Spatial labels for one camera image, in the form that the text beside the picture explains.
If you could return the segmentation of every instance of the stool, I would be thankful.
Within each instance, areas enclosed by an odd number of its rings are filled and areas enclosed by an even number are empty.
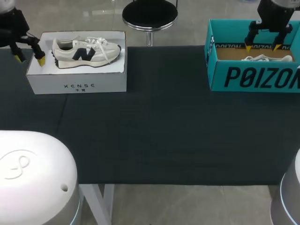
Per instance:
[[[77,169],[49,135],[0,131],[0,224],[79,225]]]
[[[272,199],[270,214],[273,225],[300,224],[300,150],[284,174]]]
[[[146,45],[154,45],[155,31],[171,27],[178,16],[176,6],[166,0],[136,0],[129,3],[122,12],[123,22],[146,32]]]

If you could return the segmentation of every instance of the teal shoe box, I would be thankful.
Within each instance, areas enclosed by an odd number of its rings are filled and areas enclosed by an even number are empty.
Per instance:
[[[244,39],[252,20],[210,20],[205,58],[212,91],[300,92],[300,21],[276,51],[271,44],[278,33],[260,30],[250,52]],[[247,56],[293,57],[293,62],[242,61]]]

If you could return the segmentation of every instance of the white table frame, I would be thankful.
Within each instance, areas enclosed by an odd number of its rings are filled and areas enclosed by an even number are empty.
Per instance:
[[[98,184],[80,184],[79,189],[80,202],[85,197],[98,225],[112,225],[114,184],[105,184],[103,197]]]

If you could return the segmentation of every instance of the table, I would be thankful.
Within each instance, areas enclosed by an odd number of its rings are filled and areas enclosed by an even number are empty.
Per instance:
[[[210,91],[203,46],[129,47],[126,93],[34,95],[0,57],[0,129],[61,140],[81,184],[277,184],[300,148],[300,95]]]

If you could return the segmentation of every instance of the shoe box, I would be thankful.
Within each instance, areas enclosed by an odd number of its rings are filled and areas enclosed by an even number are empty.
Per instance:
[[[300,21],[272,51],[278,33],[260,30],[249,52],[244,43],[253,20],[210,20],[204,48],[212,91],[300,92]],[[292,61],[247,61],[247,56],[292,56]]]
[[[79,66],[59,69],[52,55],[52,44],[59,40],[104,38],[121,46],[119,57],[102,67]],[[127,84],[127,45],[124,31],[62,31],[45,32],[39,45],[46,53],[45,65],[40,66],[32,57],[27,78],[35,94],[68,94],[92,92],[125,92]]]

